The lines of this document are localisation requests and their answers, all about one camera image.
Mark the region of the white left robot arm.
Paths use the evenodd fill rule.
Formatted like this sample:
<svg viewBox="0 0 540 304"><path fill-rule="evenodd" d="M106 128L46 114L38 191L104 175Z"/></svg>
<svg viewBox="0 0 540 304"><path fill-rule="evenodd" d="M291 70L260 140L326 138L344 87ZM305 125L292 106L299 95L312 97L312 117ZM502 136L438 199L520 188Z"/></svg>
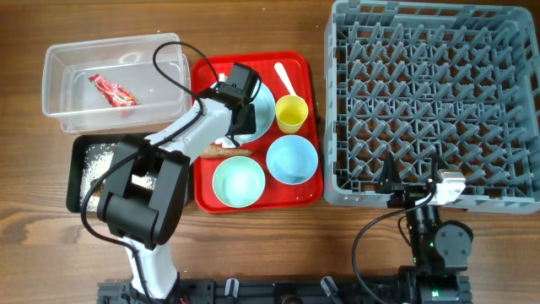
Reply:
<svg viewBox="0 0 540 304"><path fill-rule="evenodd" d="M186 200L190 166L216 139L255 132L252 101L261 83L256 70L236 62L224 82L196 94L194 105L167 128L118 142L111 167L97 180L104 187L97 215L112 234L110 242L127 250L135 301L191 300L169 243Z"/></svg>

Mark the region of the mint green bowl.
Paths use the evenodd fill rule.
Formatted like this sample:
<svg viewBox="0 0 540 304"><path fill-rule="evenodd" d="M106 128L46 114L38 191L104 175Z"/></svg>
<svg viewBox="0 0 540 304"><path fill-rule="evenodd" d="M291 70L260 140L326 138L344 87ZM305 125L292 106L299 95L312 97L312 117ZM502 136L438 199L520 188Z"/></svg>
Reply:
<svg viewBox="0 0 540 304"><path fill-rule="evenodd" d="M215 196L224 205L242 209L253 205L263 194L266 176L261 166L246 156L224 160L212 178Z"/></svg>

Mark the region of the brown bread stick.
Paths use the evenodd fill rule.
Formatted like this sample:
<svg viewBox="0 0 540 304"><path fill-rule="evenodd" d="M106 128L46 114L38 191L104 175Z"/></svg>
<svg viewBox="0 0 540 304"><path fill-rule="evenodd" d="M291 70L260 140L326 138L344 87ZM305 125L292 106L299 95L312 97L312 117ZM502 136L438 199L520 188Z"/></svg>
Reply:
<svg viewBox="0 0 540 304"><path fill-rule="evenodd" d="M223 148L218 145L210 145L206 148L200 155L204 159L219 159L219 158L230 158L235 156L251 156L252 152L248 149L240 148Z"/></svg>

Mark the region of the red snack wrapper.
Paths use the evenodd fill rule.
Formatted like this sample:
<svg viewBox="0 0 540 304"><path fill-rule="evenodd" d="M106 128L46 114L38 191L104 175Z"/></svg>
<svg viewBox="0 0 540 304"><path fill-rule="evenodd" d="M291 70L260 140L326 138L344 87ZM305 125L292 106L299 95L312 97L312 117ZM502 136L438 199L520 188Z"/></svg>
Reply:
<svg viewBox="0 0 540 304"><path fill-rule="evenodd" d="M105 97L113 108L121 108L119 115L127 117L132 110L123 110L123 107L138 106L140 102L135 96L119 84L106 80L99 73L89 77L89 82Z"/></svg>

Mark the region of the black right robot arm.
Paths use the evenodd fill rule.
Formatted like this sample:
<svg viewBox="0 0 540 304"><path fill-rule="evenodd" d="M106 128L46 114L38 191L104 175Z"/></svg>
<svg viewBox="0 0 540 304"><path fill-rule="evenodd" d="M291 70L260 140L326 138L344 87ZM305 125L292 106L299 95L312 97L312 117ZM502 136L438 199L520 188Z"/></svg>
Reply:
<svg viewBox="0 0 540 304"><path fill-rule="evenodd" d="M473 301L468 268L473 231L457 220L443 221L440 207L458 199L465 177L448 168L438 155L431 156L428 181L423 185L402 182L396 161L387 155L377 189L389 193L387 205L407 212L413 265L398 270L395 303L456 303Z"/></svg>

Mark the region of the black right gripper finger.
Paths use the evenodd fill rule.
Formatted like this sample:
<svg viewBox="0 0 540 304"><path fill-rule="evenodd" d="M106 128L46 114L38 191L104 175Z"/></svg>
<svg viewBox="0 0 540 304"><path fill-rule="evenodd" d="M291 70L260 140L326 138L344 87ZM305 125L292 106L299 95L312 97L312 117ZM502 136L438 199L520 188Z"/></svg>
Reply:
<svg viewBox="0 0 540 304"><path fill-rule="evenodd" d="M436 153L430 156L430 176L428 179L428 184L435 185L436 183L441 183L443 181L443 174L447 170L447 165Z"/></svg>
<svg viewBox="0 0 540 304"><path fill-rule="evenodd" d="M381 194L391 194L403 190L402 179L397 170L397 164L388 153L384 159L379 181L376 184L376 192Z"/></svg>

